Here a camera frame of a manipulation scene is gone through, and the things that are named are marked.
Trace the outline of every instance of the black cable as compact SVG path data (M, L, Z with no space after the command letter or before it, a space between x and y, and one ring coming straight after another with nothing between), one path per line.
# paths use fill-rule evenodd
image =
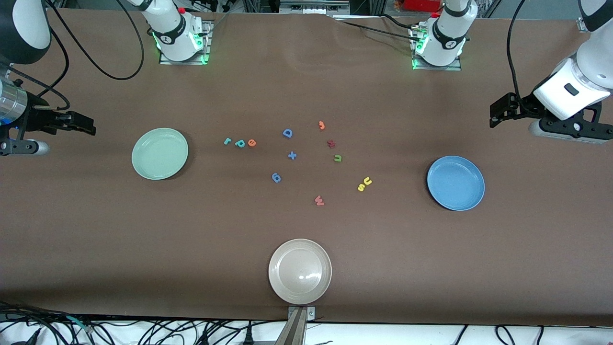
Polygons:
M19 312L22 312L23 314L26 314L25 312L21 311L20 309L17 309L15 311L15 313L19 313ZM35 316L33 314L28 314L28 317L32 318L33 320L35 320L38 323L42 324L43 326L47 327L53 333L53 335L55 335L55 340L56 340L57 344L59 344L59 341L61 340L62 343L64 343L64 345L70 345L68 343L68 341L66 341L64 336L55 327L51 326L47 321L45 321L42 318L40 318L38 316Z
M70 342L71 345L72 344L78 344L77 336L78 336L79 333L81 333L82 330L83 330L82 328L79 328L79 330L76 332L75 337Z
M71 324L64 324L64 323L60 323L61 325L66 326L66 328L68 328L68 331L70 332L70 334L72 335L72 341L70 342L70 344L74 344L75 340L77 340L77 332L75 332L75 329L72 327Z
M358 12L358 11L359 11L361 8L362 8L362 6L364 6L364 4L366 3L366 1L367 1L367 0L362 1L362 3L360 4L360 6L358 6L358 7L356 8L356 10L355 10L355 11L354 11L352 14L350 14L350 15L354 15L354 14L356 14L356 13L357 13L357 12Z
M170 336L170 337L171 337L171 338L174 338L174 337L176 337L176 336L180 336L180 337L181 337L181 341L183 342L183 344L182 344L182 345L185 345L185 337L184 337L182 334L177 333L177 334L174 334L174 335L172 335L172 336Z
M515 340L513 340L513 337L511 336L511 332L509 332L509 330L506 328L506 326L502 326L502 325L496 326L496 329L495 329L495 331L496 331L496 338L498 338L498 340L500 340L500 342L503 343L504 345L509 345L506 341L502 340L502 338L500 337L499 331L500 331L501 328L509 336L509 340L511 340L511 344L515 345Z
M97 325L97 324L90 324L90 326L91 326L91 329L94 330L98 338L102 339L103 342L107 343L108 345L115 345L115 341L113 340L113 337L111 336L109 331L107 331L107 329L104 328L104 326ZM107 335L109 340L106 340L100 333L98 333L98 330L96 330L96 327L99 327L102 331L104 331L104 333Z
M270 322L278 322L278 321L286 321L286 320L269 320L269 321L262 321L262 322L256 322L255 324L251 324L251 327L255 327L258 325L263 325L263 324L269 324ZM219 344L222 340L226 339L227 337L229 337L230 335L234 335L236 336L237 334L239 334L242 330L247 329L247 327L249 326L245 326L245 327L241 327L238 328L236 331L232 331L228 334L226 334L225 336L221 337L219 340L217 340L216 342L214 342L212 345L217 345Z
M97 326L98 325L111 325L113 327L127 327L127 326L135 325L135 324L137 324L139 322L149 322L149 321L138 320L138 321L131 322L129 324L119 324L119 325L118 324L114 324L113 322L109 322L109 321L102 321L102 322L96 322L95 325L97 325Z
M62 41L59 39L58 35L52 28L49 28L49 30L51 30L51 34L55 38L55 41L58 43L59 48L62 50L62 54L64 54L64 71L62 71L62 74L60 74L59 77L53 83L51 83L51 85L49 85L50 87L54 88L55 85L59 84L59 82L62 81L62 79L66 76L66 73L68 73L68 68L70 67L70 60L68 59L68 52L66 51L66 48L64 47L64 44L62 44ZM49 90L44 89L36 96L43 97L47 92L49 92Z
M20 322L23 322L23 321L13 321L13 323L12 323L12 324L10 324L10 325L8 325L8 326L4 327L3 329L1 329L1 330L0 330L0 334L2 334L2 332L4 332L5 330L7 330L7 328L9 328L9 327L13 327L14 325L16 325L16 324L18 324L18 323L20 323Z
M517 98L517 103L523 110L525 110L531 115L535 115L536 114L535 112L533 112L530 109L527 109L524 106L524 101L522 100L522 97L519 95L519 86L517 86L517 74L515 72L515 66L513 66L513 58L511 58L511 34L513 32L513 25L515 25L515 20L517 19L517 15L519 14L519 11L522 9L522 6L524 5L525 2L526 0L521 0L519 2L519 5L517 5L517 9L515 10L515 13L513 14L513 18L511 18L511 24L509 25L509 32L506 35L506 58L507 60L509 60L509 67L511 68L511 78L513 79L513 89L515 90L515 96Z
M159 324L157 322L153 323L153 326L151 326L151 328L149 328L149 330L147 330L145 332L145 334L143 334L143 336L140 338L139 342L137 343L137 345L146 345L149 344L149 342L151 341L151 339L153 338L153 336L155 335L155 333L163 330L166 328L166 326L170 325L172 322L174 321L168 321L166 322L165 325L162 325L162 322L160 322ZM141 341L145 338L145 335L147 335L147 333L149 333L149 331L151 331L151 335L149 336L149 338L147 338L147 340L145 340L144 343L141 343Z
M49 91L53 92L57 97L60 97L62 99L62 101L64 101L64 103L66 103L66 105L63 106L63 107L57 107L56 110L66 110L66 109L70 108L70 101L68 101L68 99L64 95L62 95L60 92L58 92L57 90L55 90L51 86L49 86L49 85L39 81L38 79L30 77L29 75L25 74L24 72L21 72L21 71L15 69L13 67L7 65L7 64L0 63L0 66L8 69L11 72L14 72L15 74L17 74L20 77L28 79L29 81L31 81L32 83L35 83L38 86L44 87L45 90L49 90Z
M409 36L405 36L405 35L401 35L401 34L390 33L388 31L383 31L383 30L379 30L379 29L375 29L375 28L370 28L368 26L359 25L359 24L355 24L355 23L350 23L350 22L344 21L344 20L342 20L341 22L345 23L347 25L356 26L358 28L362 28L362 29L366 29L366 30L371 30L371 31L376 31L376 32L382 33L382 34L387 34L387 35L396 36L396 37L402 37L402 38L409 39L411 41L419 41L419 39L417 37L409 37Z
M109 73L107 73L105 70L103 70L89 55L89 53L85 50L85 48L83 48L83 46L81 45L81 42L78 41L78 39L75 37L75 35L72 33L72 30L70 30L70 28L68 27L68 25L66 24L66 22L64 21L64 19L62 18L62 16L59 14L58 9L55 7L55 5L53 5L53 2L51 2L51 0L47 0L47 4L53 9L53 11L55 12L55 14L58 16L60 22L62 23L62 25L64 25L64 27L66 28L66 31L68 32L68 34L72 37L72 39L75 41L75 43L77 44L77 46L79 47L79 49L83 52L83 54L85 54L85 56L87 57L87 59L89 60L89 62L91 62L91 64L94 65L95 68L98 69L98 71L100 71L101 73L103 73L105 76L111 78L111 79L115 79L115 80L128 80L128 79L132 79L134 78L134 76L136 76L140 70L143 68L143 64L145 63L145 47L143 46L143 40L140 38L140 33L139 33L139 29L136 27L136 24L134 24L134 20L132 19L132 16L130 15L130 13L128 12L128 10L126 10L125 6L121 3L120 0L115 0L119 6L121 6L121 9L123 9L123 12L128 16L128 19L130 19L130 23L132 24L132 27L134 28L134 32L136 32L136 36L139 39L139 44L140 44L140 64L139 67L136 69L136 71L134 73L132 73L131 75L127 76L127 77L115 77Z
M407 25L407 24L400 23L399 21L397 21L397 20L396 20L394 17L392 17L392 16L391 16L391 15L389 15L389 14L385 14L385 13L383 13L383 14L380 14L380 15L379 15L379 17L385 17L385 18L387 18L387 19L391 20L391 21L392 21L392 23L394 23L394 24L398 25L398 26L399 26L399 27L401 27L401 28L405 28L405 29L410 29L410 28L411 28L411 25Z
M543 338L543 333L545 333L545 326L541 325L541 331L538 333L538 337L536 338L536 345L541 345L541 338Z
M187 322L185 322L184 324L179 325L179 327L177 327L177 328L175 328L174 330L170 331L170 333L168 333L168 334L167 334L165 337L163 337L162 339L160 339L159 341L157 341L157 342L156 342L156 345L160 345L160 344L162 344L162 343L164 342L164 340L171 338L171 337L172 337L172 335L173 335L174 333L176 333L176 332L181 332L181 331L185 331L185 330L189 330L189 329L191 329L191 328L181 329L181 328L183 328L183 327L184 327L185 325L187 325L187 324L192 324L192 327L194 327L194 326L193 326L193 324L194 324L194 322L193 322L193 321L187 321Z
M239 331L238 331L238 332L236 332L236 334L235 334L234 336L232 336L230 339L228 339L228 341L226 341L226 345L230 344L230 342L231 342L232 340L234 340L234 338L236 338L236 337L237 337L239 334L240 334L240 332L239 332Z
M464 325L464 327L462 328L462 330L460 331L460 334L458 335L458 338L455 340L454 345L458 345L460 344L460 340L462 340L462 336L464 335L464 332L466 332L466 329L468 328L468 325Z
M538 337L536 339L536 345L541 344L541 339L543 338L543 333L545 332L545 326L539 326L539 328L541 330L539 331ZM500 329L506 332L506 335L509 337L509 340L511 340L511 345L515 345L515 340L511 336L511 332L504 325L496 326L495 330L496 330L496 337L498 338L498 340L500 340L500 342L503 343L504 345L509 345L506 341L502 340L502 337L500 336L500 333L499 333Z
M245 340L243 341L243 345L253 345L253 332L251 331L251 321L249 321L249 325L247 326L247 334L245 334Z
M239 328L236 328L236 327L227 326L227 324L229 324L230 321L222 321L220 324L218 324L217 321L209 321L209 323L218 326L217 329L219 329L221 327L228 328L229 330L235 330L235 331L239 329Z

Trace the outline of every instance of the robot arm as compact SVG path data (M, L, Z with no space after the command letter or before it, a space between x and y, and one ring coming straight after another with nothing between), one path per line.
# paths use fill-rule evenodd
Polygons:
M202 40L194 39L202 34L202 19L177 9L172 0L128 0L142 11L160 51L172 61L190 59L204 48Z
M0 1L0 67L31 64L49 49L51 35L42 0ZM9 136L18 128L16 139ZM57 130L96 134L94 120L76 112L50 110L44 99L21 88L21 83L0 77L0 156L15 153L44 155L45 142L25 140L27 131L56 134Z
M447 0L443 13L425 23L428 36L416 54L434 66L447 66L462 53L466 33L477 17L477 3L474 0Z
M509 93L490 107L490 127L524 117L538 118L530 126L537 136L602 144L613 139L613 126L599 123L601 101L613 91L613 0L579 0L591 32L533 93L517 99ZM583 118L593 112L592 120Z
M39 61L51 44L42 0L0 1L0 61L30 64Z

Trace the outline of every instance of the electrical cord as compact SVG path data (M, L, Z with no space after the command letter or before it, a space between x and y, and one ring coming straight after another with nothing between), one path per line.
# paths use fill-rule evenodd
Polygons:
M359 25L359 24L355 24L355 23L350 23L350 22L348 22L348 21L344 21L344 20L342 20L341 22L342 22L342 23L345 23L345 24L347 24L347 25L356 26L356 27L358 27L358 28L362 28L362 29L366 29L366 30L370 30L370 31L375 31L375 32L377 32L377 33L382 33L382 34L387 34L387 35L390 35L390 36L396 36L396 37L406 38L406 39L409 39L409 40L411 40L411 41L418 41L418 40L419 40L417 37L409 37L409 36L406 36L406 35L401 35L401 34L390 33L390 32L388 32L388 31L383 31L383 30L379 30L379 29L371 28L371 27L369 27L369 26L364 26L364 25Z
M8 328L13 327L14 325L16 325L16 324L18 324L18 323L20 323L20 322L23 322L23 321L13 321L13 322L12 322L10 325L8 325L8 326L6 326L6 327L2 328L2 329L0 330L0 334L2 334L2 332L6 331Z
M68 52L66 51L66 48L64 47L64 44L62 44L62 41L59 39L58 35L55 33L53 28L49 28L49 30L51 31L53 38L55 38L55 41L58 43L58 46L62 50L62 54L64 55L64 71L62 71L62 74L60 74L59 77L53 83L51 83L51 85L49 85L51 88L54 88L55 85L59 84L59 82L62 81L62 79L66 76L66 73L68 73L68 68L70 67L70 60L68 59ZM47 92L49 92L49 89L44 89L36 96L43 97Z
M464 335L464 332L466 332L467 328L468 328L468 325L464 325L464 327L460 331L460 334L458 335L458 338L455 340L454 345L459 345L460 344L460 340L462 340L462 336Z
M130 13L128 12L128 10L126 10L125 6L121 3L120 0L115 0L119 6L121 6L121 9L123 10L123 12L128 16L128 19L130 19L130 23L132 24L132 27L134 28L134 32L136 32L136 36L139 39L139 44L140 44L140 64L138 66L138 68L136 69L136 71L134 73L132 73L131 75L127 76L127 77L115 77L111 74L109 74L107 71L103 70L93 59L92 57L89 55L89 53L85 50L85 48L83 48L83 46L81 45L81 42L79 42L79 40L75 37L75 35L72 33L72 30L70 30L70 28L68 27L68 24L66 24L66 22L64 21L63 17L59 14L58 9L55 7L55 5L53 4L53 2L51 0L46 0L47 4L53 9L53 11L55 12L55 14L58 16L58 19L60 20L60 22L62 23L62 25L64 25L64 27L66 28L66 31L68 32L68 34L72 37L72 39L75 41L75 43L77 44L77 46L79 47L79 49L83 52L83 54L85 54L85 56L87 57L87 59L89 60L89 62L91 62L91 64L94 65L94 67L100 71L101 73L103 73L105 76L111 78L111 79L115 79L115 80L128 80L128 79L132 79L134 78L139 72L140 70L143 68L143 64L145 63L145 47L143 46L143 40L140 37L140 33L139 33L139 29L136 27L136 24L134 23L134 20L132 19L132 16L130 16Z
M31 81L32 83L35 83L38 86L44 87L45 90L49 90L49 91L53 92L57 97L60 97L62 99L62 101L64 101L64 103L66 103L66 105L63 106L63 107L57 107L55 110L66 110L66 109L70 108L70 101L68 101L68 99L64 95L62 95L58 90L55 90L51 86L49 86L49 85L39 81L38 79L30 77L29 75L25 74L24 72L21 72L21 71L15 69L15 68L9 66L8 64L0 63L0 66L8 69L11 72L14 72L15 74L17 74L20 77L28 79L29 81Z
M392 16L391 16L391 15L389 15L389 14L385 14L385 13L383 13L383 14L380 14L380 15L379 15L379 17L385 17L385 18L387 18L387 19L391 20L391 21L392 21L392 23L394 23L394 24L398 25L398 26L399 26L399 27L401 27L401 28L405 28L405 29L410 29L410 28L411 28L411 25L407 25L407 24L400 23L399 21L397 21L397 20L396 20L394 17L392 17Z
M245 327L238 328L238 329L236 329L236 331L232 331L232 332L230 332L230 333L226 334L225 336L221 337L219 340L217 340L216 342L214 342L212 345L217 345L217 344L219 344L219 343L220 343L222 340L226 339L227 337L229 337L229 336L231 336L231 335L233 335L232 339L234 339L234 338L235 338L235 337L236 337L238 334L240 334L240 332L241 332L241 331L246 330L248 327L255 327L255 326L258 326L258 325L269 324L270 322L277 322L277 321L286 321L286 320L269 320L269 321L262 321L262 322L256 322L256 323L253 323L253 324L248 325L248 326L245 326Z
M527 113L531 115L536 115L536 112L533 112L530 109L527 109L524 105L524 101L522 97L519 95L519 86L517 85L517 73L515 72L515 66L513 65L513 58L511 58L511 34L513 32L513 26L515 25L515 20L517 19L517 15L519 11L522 9L522 6L526 0L521 0L517 5L517 9L511 18L511 24L509 25L509 32L506 35L506 58L509 60L509 68L511 68L511 78L513 79L513 89L515 91L515 96L517 97L517 103L519 106L525 110Z
M355 11L354 11L352 14L350 14L350 15L354 15L354 14L356 14L356 13L357 13L357 12L358 12L358 11L359 11L361 8L362 8L362 6L364 6L364 4L366 3L366 1L367 1L367 0L362 1L362 3L360 4L360 6L358 6L358 7L356 8L356 10L355 10Z
M541 345L541 339L543 338L543 333L545 332L545 326L539 326L539 328L541 330L539 331L538 337L536 339L536 345ZM509 340L511 341L510 344L502 340L502 337L500 336L501 329L506 332L506 335L509 337ZM501 343L503 343L504 345L515 345L515 340L513 339L513 337L511 336L511 332L506 328L505 325L497 325L495 331L496 331L496 338L498 338L498 340L500 340Z
M251 321L249 321L249 325L247 326L247 334L245 334L245 340L243 341L243 345L253 345L253 343L255 343L253 341L253 332L251 331L251 329L252 329Z
M96 330L96 327L100 328L107 335L109 340L106 340L100 333L98 333L98 330ZM102 339L103 342L107 343L108 345L115 345L115 341L113 340L113 337L111 336L109 331L106 330L106 328L100 325L91 324L91 329L98 336L98 338Z
M172 338L172 337L173 337L173 334L174 334L174 333L176 333L176 332L182 332L182 331L185 331L185 330L190 330L192 327L181 329L181 328L183 328L185 325L188 325L188 324L192 324L192 327L195 327L195 325L194 325L194 322L193 322L193 321L187 321L187 322L185 322L184 324L179 325L179 327L175 328L175 329L174 329L174 330L172 330L170 333L168 333L168 334L167 334L165 337L163 337L162 339L160 339L159 341L157 341L157 342L156 342L156 345L160 345L160 344L162 344L162 343L164 342L164 340L169 339L169 338Z

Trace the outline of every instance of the metal bracket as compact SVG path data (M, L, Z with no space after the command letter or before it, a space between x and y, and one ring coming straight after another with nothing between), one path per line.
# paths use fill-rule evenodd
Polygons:
M159 54L159 64L178 64L178 65L189 65L189 66L201 66L208 64L208 58L211 54L211 44L213 43L213 27L214 20L202 20L202 37L198 37L198 39L202 40L203 48L201 51L197 52L191 58L185 61L172 61L168 59L164 54L160 52Z
M580 33L589 33L590 31L585 26L585 22L583 21L583 17L577 18L577 29L579 29Z
M426 38L428 37L428 29L425 25L425 21L414 25L408 29L409 37L416 37L419 41L411 40L411 59L413 61L413 69L427 69L430 71L461 71L462 65L460 64L460 57L457 56L455 60L447 66L434 66L427 63L420 54L417 53L418 49L422 48Z
M301 306L289 306L287 309L287 317L290 318L292 316L292 311L303 308ZM306 306L306 320L313 321L315 320L315 306Z
M294 307L275 345L304 345L310 307Z

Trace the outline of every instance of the brown tabletop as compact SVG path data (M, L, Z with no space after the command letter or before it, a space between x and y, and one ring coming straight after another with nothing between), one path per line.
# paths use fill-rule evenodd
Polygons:
M101 66L118 76L136 68L123 13L62 13ZM98 132L31 133L51 154L0 158L0 298L74 313L279 319L287 304L268 283L268 261L283 242L308 238L332 260L332 283L314 303L323 320L613 321L611 145L537 138L529 120L489 128L490 104L512 90L508 20L477 20L463 71L434 72L411 70L403 39L322 15L231 14L208 66L160 66L134 15L145 65L118 82L50 17L70 54L58 90ZM587 38L573 21L518 21L523 93ZM51 82L63 58L54 43L21 67ZM611 99L604 108L613 122ZM158 127L187 137L189 159L150 181L131 153ZM257 146L224 146L227 137ZM447 211L428 193L428 167L445 155L481 169L475 209Z

